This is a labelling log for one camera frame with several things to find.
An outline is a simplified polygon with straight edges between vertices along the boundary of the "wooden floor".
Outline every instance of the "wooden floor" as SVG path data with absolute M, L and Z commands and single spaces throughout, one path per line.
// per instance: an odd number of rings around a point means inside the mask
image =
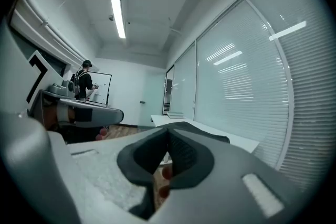
M 137 134 L 143 132 L 144 130 L 140 130 L 136 127 L 126 127 L 126 126 L 118 126 L 111 125 L 108 128 L 107 135 L 104 139 L 114 139 L 118 137 L 123 137 L 131 134 Z M 164 179 L 161 175 L 161 168 L 158 168 L 154 173 L 154 202 L 156 210 L 162 205 L 164 199 L 158 195 L 158 189 L 162 186 L 168 185 L 169 181 Z

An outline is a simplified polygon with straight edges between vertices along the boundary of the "person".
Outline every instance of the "person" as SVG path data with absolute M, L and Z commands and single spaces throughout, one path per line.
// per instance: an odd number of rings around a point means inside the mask
M 91 76 L 88 73 L 90 67 L 92 67 L 90 60 L 85 60 L 82 64 L 82 70 L 77 72 L 77 77 L 79 78 L 79 94 L 75 96 L 77 100 L 86 102 L 86 89 L 95 90 L 98 86 L 92 85 Z

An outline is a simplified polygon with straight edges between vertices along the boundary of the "roller blind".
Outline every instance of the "roller blind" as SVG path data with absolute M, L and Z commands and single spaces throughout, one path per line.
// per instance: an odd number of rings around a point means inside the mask
M 200 36 L 195 120 L 260 141 L 254 154 L 275 167 L 288 123 L 288 89 L 269 36 L 243 0 Z
M 250 0 L 285 52 L 294 90 L 291 138 L 280 168 L 303 189 L 327 171 L 336 146 L 336 36 L 323 0 Z
M 192 44 L 176 61 L 172 84 L 170 111 L 182 112 L 188 119 L 194 118 L 196 90 L 196 49 Z

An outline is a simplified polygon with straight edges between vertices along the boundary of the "hat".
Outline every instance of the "hat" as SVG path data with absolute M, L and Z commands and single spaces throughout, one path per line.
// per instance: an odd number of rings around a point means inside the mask
M 90 61 L 90 60 L 85 60 L 85 61 L 83 62 L 83 66 L 92 67 L 91 61 Z

